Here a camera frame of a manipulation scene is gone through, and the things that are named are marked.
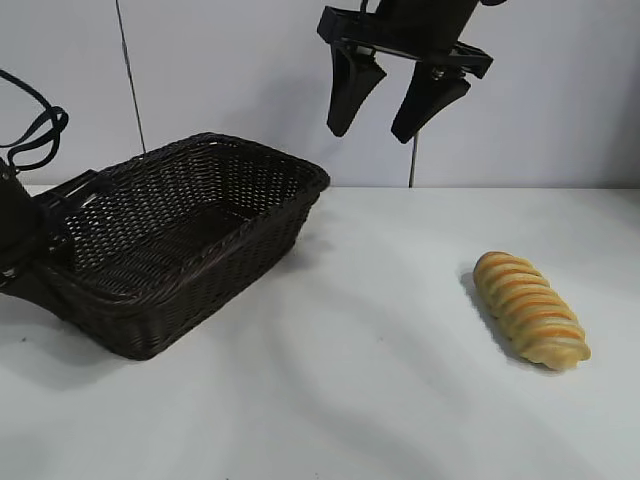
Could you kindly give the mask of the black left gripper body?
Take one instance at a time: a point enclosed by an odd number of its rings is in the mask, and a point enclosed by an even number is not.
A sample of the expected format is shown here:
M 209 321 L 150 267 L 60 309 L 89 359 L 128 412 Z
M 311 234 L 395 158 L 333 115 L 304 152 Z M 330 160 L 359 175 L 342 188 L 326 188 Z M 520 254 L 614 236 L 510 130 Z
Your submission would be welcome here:
M 71 232 L 66 220 L 114 184 L 101 172 L 83 174 L 31 196 L 6 163 L 1 164 L 1 270 L 47 257 L 49 237 Z

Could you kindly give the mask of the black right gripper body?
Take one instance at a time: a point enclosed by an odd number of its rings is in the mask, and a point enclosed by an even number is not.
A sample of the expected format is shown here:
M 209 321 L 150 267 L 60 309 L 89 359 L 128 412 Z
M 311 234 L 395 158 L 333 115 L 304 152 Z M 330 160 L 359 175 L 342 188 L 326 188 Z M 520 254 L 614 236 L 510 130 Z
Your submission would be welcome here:
M 477 1 L 381 1 L 373 11 L 367 5 L 363 1 L 356 10 L 327 6 L 317 27 L 332 50 L 349 60 L 374 65 L 383 53 L 478 79 L 493 63 L 483 50 L 460 40 Z

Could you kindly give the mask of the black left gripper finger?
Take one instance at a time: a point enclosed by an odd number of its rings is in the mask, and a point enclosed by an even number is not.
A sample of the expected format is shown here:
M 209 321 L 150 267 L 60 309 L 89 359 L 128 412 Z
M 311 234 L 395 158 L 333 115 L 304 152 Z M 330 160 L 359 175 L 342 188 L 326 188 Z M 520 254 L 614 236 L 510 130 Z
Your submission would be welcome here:
M 75 268 L 75 240 L 69 232 L 55 232 L 49 237 L 47 259 L 64 270 Z
M 63 314 L 63 300 L 43 272 L 33 265 L 2 269 L 1 292 L 38 305 L 54 315 Z

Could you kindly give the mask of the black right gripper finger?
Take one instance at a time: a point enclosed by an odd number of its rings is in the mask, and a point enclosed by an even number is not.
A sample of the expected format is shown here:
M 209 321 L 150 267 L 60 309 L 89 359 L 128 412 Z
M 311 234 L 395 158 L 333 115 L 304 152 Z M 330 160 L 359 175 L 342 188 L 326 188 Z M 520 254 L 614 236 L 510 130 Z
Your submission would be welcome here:
M 332 88 L 327 126 L 335 136 L 344 136 L 369 94 L 386 77 L 374 52 L 353 45 L 331 45 Z
M 391 132 L 407 143 L 441 110 L 464 97 L 471 84 L 461 70 L 416 64 Z

